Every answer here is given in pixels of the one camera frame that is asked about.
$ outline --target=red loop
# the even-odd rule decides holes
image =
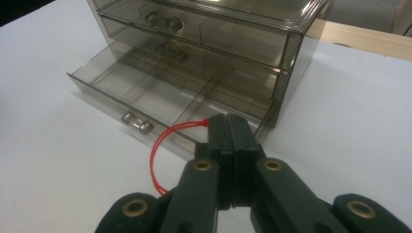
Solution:
[[[158,183],[157,178],[155,177],[155,169],[154,169],[154,163],[155,163],[155,153],[157,152],[158,147],[160,146],[161,142],[169,136],[171,133],[179,131],[181,129],[186,129],[186,128],[193,128],[193,127],[198,127],[198,126],[203,126],[207,127],[209,124],[209,119],[204,118],[200,121],[188,121],[188,122],[183,122],[180,124],[175,124],[166,130],[164,130],[157,138],[157,140],[154,142],[154,146],[152,148],[151,152],[151,157],[150,157],[150,169],[151,169],[151,177],[152,177],[152,182],[154,184],[154,188],[157,190],[157,192],[160,195],[163,195],[167,192],[167,190]]]

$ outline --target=drawer handle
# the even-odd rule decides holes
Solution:
[[[154,126],[151,123],[136,117],[130,111],[127,111],[127,113],[121,117],[121,122],[136,127],[144,135],[148,135],[154,129]]]
[[[188,59],[188,56],[183,52],[179,50],[171,50],[167,48],[164,44],[161,44],[158,46],[155,51],[157,54],[160,54],[166,58],[172,59],[172,60],[177,60],[179,62],[184,62],[186,59]]]
[[[183,29],[183,22],[178,17],[161,17],[156,11],[148,14],[145,21],[150,27],[161,25],[171,32],[178,32]]]

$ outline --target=white table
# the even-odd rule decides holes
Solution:
[[[150,141],[92,107],[65,75],[106,47],[86,0],[0,28],[0,232],[93,232],[130,192],[156,195]],[[358,193],[412,227],[412,62],[325,42],[263,145],[327,202]],[[162,149],[161,183],[186,161]],[[252,232],[248,211],[220,232]]]

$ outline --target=open drawer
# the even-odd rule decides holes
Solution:
[[[216,70],[230,67],[232,75],[220,77]],[[218,62],[210,73],[201,74],[168,59],[114,42],[69,75],[79,88],[91,92],[111,106],[116,116],[139,128],[142,134],[159,134],[166,127],[214,114],[237,114],[248,120],[252,131],[262,135],[269,123],[268,113],[276,103],[242,84],[245,70],[238,72],[233,61]],[[238,75],[240,84],[233,81]],[[191,129],[172,135],[178,145],[194,150],[205,142],[207,131]]]

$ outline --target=smoky translucent plastic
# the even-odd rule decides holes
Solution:
[[[224,66],[229,67],[232,76],[238,73],[236,67],[244,68],[227,62]],[[221,65],[211,69],[220,70]],[[101,51],[72,77],[165,126],[214,114],[237,114],[245,117],[253,132],[257,132],[272,105],[270,98],[245,88],[247,79],[236,84],[234,78],[203,75],[121,42],[114,42]],[[198,129],[183,135],[183,138],[175,135],[171,139],[191,149],[194,142],[202,142],[207,137],[205,130]]]
[[[70,75],[84,92],[158,134],[237,114],[263,141],[322,34],[327,0],[87,0],[108,46]],[[170,139],[189,150],[207,139]]]

